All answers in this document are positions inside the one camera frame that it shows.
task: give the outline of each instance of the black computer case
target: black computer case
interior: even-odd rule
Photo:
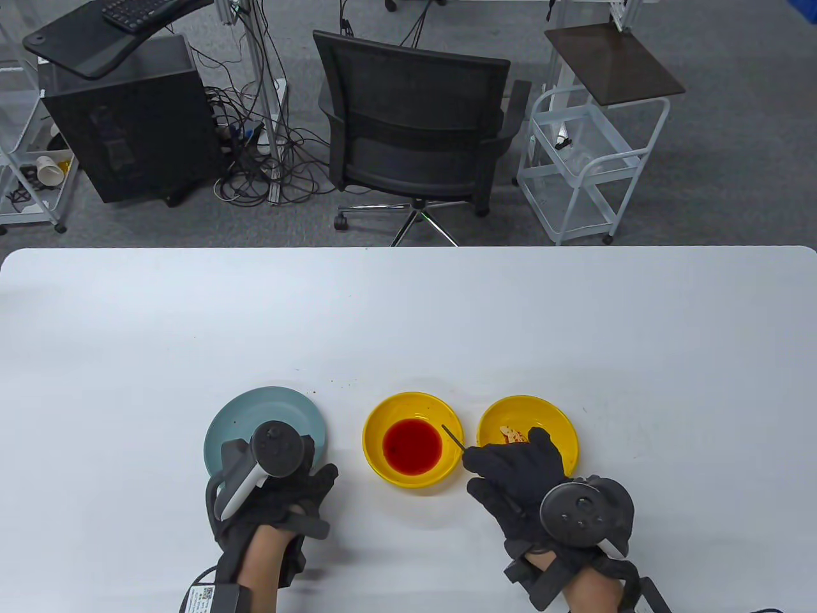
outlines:
[[[153,38],[88,81],[39,67],[42,101],[105,202],[169,198],[224,167],[212,110],[184,36]]]

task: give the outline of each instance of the blue-gray plate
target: blue-gray plate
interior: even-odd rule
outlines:
[[[221,444],[243,438],[250,441],[252,433],[264,422],[288,423],[301,436],[315,441],[317,464],[326,449],[326,422],[318,407],[309,398],[288,387],[259,387],[228,402],[212,420],[204,437],[204,465],[210,475],[221,470]]]

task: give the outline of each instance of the black glove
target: black glove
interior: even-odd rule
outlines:
[[[547,432],[531,428],[528,441],[466,449],[462,465],[482,477],[468,481],[468,493],[493,515],[508,541],[526,542],[529,550],[541,553],[553,551],[565,566],[578,572],[601,552],[559,545],[545,530],[539,520],[542,500],[569,479],[561,453]]]
[[[258,526],[273,526],[298,532],[298,525],[318,521],[318,509],[337,479],[337,466],[327,464],[310,475],[315,458],[315,442],[311,436],[304,440],[304,461],[292,475],[285,479],[268,478],[264,485],[255,488],[241,508],[229,519],[218,521],[213,508],[220,475],[216,474],[208,484],[208,517],[213,535],[224,554],[218,561],[217,583],[235,583],[241,571],[244,555],[255,536]],[[292,507],[298,506],[306,517],[298,517]],[[301,554],[303,534],[297,534],[287,546],[281,566],[279,587],[287,587],[295,574],[303,571],[305,560]]]
[[[470,447],[462,465],[480,477],[468,481],[468,493],[497,520],[505,534],[505,549],[515,560],[506,569],[508,578],[521,583],[540,611],[583,568],[592,566],[602,575],[625,581],[621,610],[635,606],[640,595],[638,570],[627,561],[610,560],[598,547],[575,548],[556,541],[545,530],[539,509],[545,496],[565,476],[561,453],[550,435],[531,428],[529,443]],[[526,553],[553,551],[557,562],[540,573],[524,560]]]

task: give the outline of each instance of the label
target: label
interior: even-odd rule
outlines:
[[[187,593],[185,613],[210,613],[215,585],[194,585]]]

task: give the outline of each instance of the caster wheel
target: caster wheel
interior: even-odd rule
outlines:
[[[343,213],[339,213],[335,216],[335,230],[338,232],[349,230],[349,220],[346,219],[346,215]]]

